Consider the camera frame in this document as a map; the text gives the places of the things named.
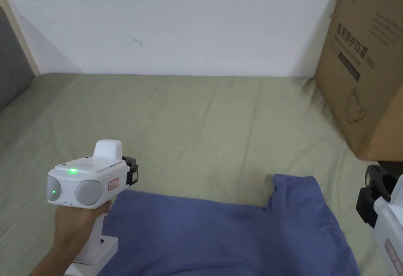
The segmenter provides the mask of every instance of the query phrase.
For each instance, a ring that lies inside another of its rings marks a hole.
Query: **forearm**
[[[77,254],[77,250],[68,246],[53,246],[30,276],[63,276]]]

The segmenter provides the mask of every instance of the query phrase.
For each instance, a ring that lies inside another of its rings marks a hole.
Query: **gray headboard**
[[[30,63],[26,55],[28,47],[21,44],[25,41],[16,28],[14,16],[10,15],[11,9],[3,3],[7,4],[7,1],[0,0],[0,110],[26,89],[35,77],[32,56]]]

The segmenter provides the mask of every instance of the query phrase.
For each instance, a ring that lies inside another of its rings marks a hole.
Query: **human hand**
[[[109,212],[111,201],[96,209],[59,206],[55,213],[54,247],[77,255],[89,239],[95,220]]]

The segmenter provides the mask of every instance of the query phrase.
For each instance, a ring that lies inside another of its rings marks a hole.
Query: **cardboard box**
[[[403,0],[338,0],[315,78],[357,158],[403,161]]]

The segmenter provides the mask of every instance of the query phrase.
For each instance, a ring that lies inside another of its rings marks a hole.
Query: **blue cloth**
[[[100,275],[359,275],[317,181],[273,183],[263,208],[122,192],[103,229],[119,249]]]

